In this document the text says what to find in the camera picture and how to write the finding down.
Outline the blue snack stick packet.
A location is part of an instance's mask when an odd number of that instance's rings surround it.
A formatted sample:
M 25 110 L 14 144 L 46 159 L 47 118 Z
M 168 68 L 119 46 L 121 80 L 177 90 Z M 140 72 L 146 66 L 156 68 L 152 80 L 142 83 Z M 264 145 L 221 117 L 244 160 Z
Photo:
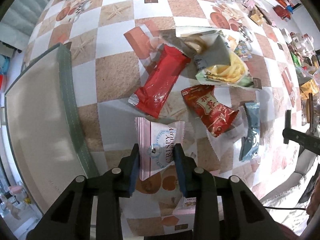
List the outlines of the blue snack stick packet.
M 258 155 L 260 145 L 260 103 L 246 102 L 247 135 L 241 140 L 240 161 L 247 161 Z

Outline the red chinese text snack packet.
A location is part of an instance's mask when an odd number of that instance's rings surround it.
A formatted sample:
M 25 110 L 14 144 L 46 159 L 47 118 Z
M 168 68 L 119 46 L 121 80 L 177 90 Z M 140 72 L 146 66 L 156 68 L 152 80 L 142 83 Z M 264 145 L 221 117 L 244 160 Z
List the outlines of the red chinese text snack packet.
M 195 85 L 183 89 L 182 97 L 188 107 L 200 117 L 208 132 L 218 137 L 229 129 L 239 111 L 217 101 L 214 96 L 214 86 Z

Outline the pink crispy berry snack packet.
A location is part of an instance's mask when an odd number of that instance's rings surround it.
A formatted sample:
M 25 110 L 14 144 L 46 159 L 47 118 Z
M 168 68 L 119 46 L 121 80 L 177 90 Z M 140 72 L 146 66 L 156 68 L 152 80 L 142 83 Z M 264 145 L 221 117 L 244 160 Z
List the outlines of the pink crispy berry snack packet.
M 140 155 L 139 178 L 145 181 L 172 164 L 173 148 L 183 142 L 185 122 L 162 124 L 136 117 L 135 126 Z

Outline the yellow chips bag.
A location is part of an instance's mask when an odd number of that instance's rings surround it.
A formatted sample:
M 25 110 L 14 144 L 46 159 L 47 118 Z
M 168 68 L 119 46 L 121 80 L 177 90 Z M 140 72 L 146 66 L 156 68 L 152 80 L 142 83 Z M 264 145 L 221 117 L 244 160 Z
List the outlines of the yellow chips bag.
M 202 85 L 262 89 L 246 61 L 252 57 L 250 39 L 230 29 L 177 27 L 176 37 L 192 51 L 196 79 Z

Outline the long red snack packet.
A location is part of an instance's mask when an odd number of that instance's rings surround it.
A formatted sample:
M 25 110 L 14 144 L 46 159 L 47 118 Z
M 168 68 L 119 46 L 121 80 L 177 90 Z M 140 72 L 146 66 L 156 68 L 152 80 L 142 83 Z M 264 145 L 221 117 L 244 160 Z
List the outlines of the long red snack packet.
M 180 73 L 190 62 L 181 51 L 165 45 L 145 85 L 129 97 L 128 103 L 157 119 Z

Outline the beige storage box green rim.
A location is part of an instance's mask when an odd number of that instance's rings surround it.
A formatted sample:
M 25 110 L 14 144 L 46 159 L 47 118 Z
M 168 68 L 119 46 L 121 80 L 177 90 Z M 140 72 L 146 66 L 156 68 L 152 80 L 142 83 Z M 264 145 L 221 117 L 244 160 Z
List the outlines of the beige storage box green rim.
M 80 122 L 71 59 L 65 45 L 52 46 L 5 93 L 11 152 L 41 212 L 47 212 L 76 176 L 99 174 Z

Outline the gold wrapped snack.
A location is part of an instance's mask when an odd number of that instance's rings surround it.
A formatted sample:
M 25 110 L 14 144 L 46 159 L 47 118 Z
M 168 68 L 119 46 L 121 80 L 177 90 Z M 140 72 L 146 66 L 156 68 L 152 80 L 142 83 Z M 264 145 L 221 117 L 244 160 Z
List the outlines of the gold wrapped snack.
M 258 26 L 263 25 L 263 23 L 265 22 L 263 14 L 257 8 L 253 8 L 251 10 L 251 12 L 249 13 L 249 18 Z

